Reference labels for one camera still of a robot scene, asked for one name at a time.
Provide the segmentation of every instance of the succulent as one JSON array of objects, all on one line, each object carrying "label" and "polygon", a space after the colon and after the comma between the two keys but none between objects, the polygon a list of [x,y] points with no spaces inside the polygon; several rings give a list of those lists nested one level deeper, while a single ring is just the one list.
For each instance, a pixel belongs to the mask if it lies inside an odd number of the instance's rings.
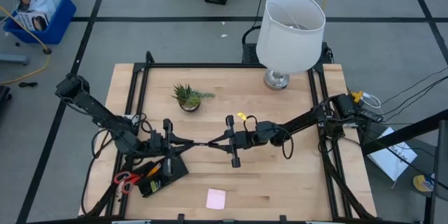
[{"label": "succulent", "polygon": [[177,84],[174,86],[174,95],[172,95],[172,97],[175,98],[180,105],[192,108],[199,105],[202,98],[211,98],[215,97],[215,95],[194,90],[189,84]]}]

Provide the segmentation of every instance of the potted plant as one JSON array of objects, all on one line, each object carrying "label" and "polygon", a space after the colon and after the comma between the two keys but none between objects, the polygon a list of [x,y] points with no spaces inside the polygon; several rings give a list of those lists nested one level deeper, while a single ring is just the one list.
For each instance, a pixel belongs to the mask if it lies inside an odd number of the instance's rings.
[{"label": "potted plant", "polygon": [[208,92],[199,92],[190,87],[190,85],[178,84],[174,86],[173,98],[177,100],[179,106],[187,112],[194,112],[201,105],[202,98],[215,97],[214,94]]}]

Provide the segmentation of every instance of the yellow tag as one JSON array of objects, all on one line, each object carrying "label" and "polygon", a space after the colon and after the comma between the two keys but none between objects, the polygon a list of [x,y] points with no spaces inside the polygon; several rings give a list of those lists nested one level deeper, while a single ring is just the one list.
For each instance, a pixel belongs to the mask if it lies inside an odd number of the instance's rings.
[{"label": "yellow tag", "polygon": [[239,112],[237,115],[238,115],[241,119],[243,119],[243,120],[247,120],[247,117],[246,117],[243,113]]}]

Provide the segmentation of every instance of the blue bin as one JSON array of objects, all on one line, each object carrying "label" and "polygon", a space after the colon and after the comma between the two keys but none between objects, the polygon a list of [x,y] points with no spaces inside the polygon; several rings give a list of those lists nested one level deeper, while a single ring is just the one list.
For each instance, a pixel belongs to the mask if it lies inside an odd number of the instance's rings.
[{"label": "blue bin", "polygon": [[[76,7],[71,0],[61,0],[53,15],[50,24],[45,31],[31,31],[43,43],[57,45],[61,42],[71,18],[75,15]],[[14,20],[8,18],[3,26],[6,32],[10,32],[25,43],[38,43],[38,41],[22,29]]]}]

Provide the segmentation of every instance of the red scissors handle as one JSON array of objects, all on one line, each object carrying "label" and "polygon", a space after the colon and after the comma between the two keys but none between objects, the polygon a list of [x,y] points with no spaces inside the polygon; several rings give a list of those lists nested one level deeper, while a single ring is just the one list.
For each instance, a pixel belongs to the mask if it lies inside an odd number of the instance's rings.
[{"label": "red scissors handle", "polygon": [[117,184],[124,182],[121,186],[121,192],[123,194],[129,194],[134,187],[134,184],[140,179],[140,175],[130,173],[129,171],[122,171],[115,175],[115,177],[113,177],[113,182]]}]

